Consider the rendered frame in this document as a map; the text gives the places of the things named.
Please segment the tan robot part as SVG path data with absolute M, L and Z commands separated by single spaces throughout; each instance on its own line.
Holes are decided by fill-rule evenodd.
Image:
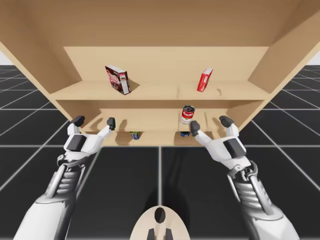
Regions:
M 129 240 L 191 240 L 181 217 L 171 208 L 158 205 L 137 220 Z

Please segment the red and white can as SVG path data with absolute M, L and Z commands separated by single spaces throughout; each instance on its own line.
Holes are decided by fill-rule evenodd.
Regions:
M 195 108 L 192 105 L 185 105 L 182 108 L 180 121 L 184 125 L 189 125 L 192 121 L 192 118 L 195 114 Z

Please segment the dark red and white carton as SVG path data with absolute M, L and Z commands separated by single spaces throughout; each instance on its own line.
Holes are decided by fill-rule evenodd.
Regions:
M 131 92 L 127 71 L 114 65 L 105 66 L 111 86 L 123 95 Z

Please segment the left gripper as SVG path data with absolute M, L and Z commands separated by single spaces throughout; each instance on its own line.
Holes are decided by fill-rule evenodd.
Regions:
M 93 153 L 96 152 L 102 142 L 103 138 L 107 138 L 116 128 L 116 120 L 110 117 L 107 120 L 107 125 L 98 132 L 98 134 L 80 134 L 80 129 L 84 124 L 85 116 L 79 115 L 70 121 L 67 127 L 67 135 L 69 136 L 63 148 L 67 152 L 78 153 Z

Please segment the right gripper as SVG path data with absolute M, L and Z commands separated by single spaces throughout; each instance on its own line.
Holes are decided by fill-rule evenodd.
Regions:
M 221 125 L 225 128 L 225 137 L 212 139 L 201 130 L 200 124 L 193 120 L 190 122 L 190 133 L 196 141 L 205 146 L 213 160 L 220 163 L 246 163 L 247 151 L 239 140 L 239 129 L 228 116 L 219 117 Z

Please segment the pale wooden shelf unit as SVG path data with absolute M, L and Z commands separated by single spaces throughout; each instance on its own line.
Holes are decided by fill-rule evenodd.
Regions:
M 83 134 L 115 118 L 105 145 L 194 146 L 183 107 L 212 138 L 222 115 L 243 129 L 320 51 L 320 0 L 0 0 L 0 51 Z

